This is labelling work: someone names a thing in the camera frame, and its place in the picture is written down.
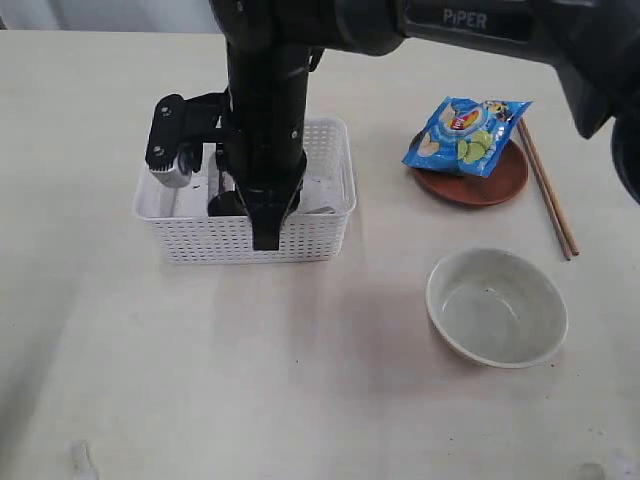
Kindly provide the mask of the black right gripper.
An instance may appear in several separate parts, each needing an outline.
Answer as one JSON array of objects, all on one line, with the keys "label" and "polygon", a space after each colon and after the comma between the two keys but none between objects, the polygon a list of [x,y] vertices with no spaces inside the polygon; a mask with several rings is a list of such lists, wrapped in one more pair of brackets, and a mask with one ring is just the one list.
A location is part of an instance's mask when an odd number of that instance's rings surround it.
[{"label": "black right gripper", "polygon": [[[308,48],[276,44],[250,51],[226,42],[228,171],[249,217],[254,250],[278,250],[285,218],[304,186],[302,147]],[[291,195],[288,200],[282,195]]]}]

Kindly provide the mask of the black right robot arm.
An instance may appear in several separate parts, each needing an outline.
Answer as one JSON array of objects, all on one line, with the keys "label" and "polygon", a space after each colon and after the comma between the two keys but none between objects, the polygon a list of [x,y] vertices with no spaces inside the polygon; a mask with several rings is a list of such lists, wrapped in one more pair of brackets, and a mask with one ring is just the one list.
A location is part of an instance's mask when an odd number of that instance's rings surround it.
[{"label": "black right robot arm", "polygon": [[409,38],[552,66],[584,138],[614,124],[612,157],[639,193],[635,1],[215,1],[226,40],[228,168],[253,246],[275,250],[306,165],[296,132],[325,50],[384,56]]}]

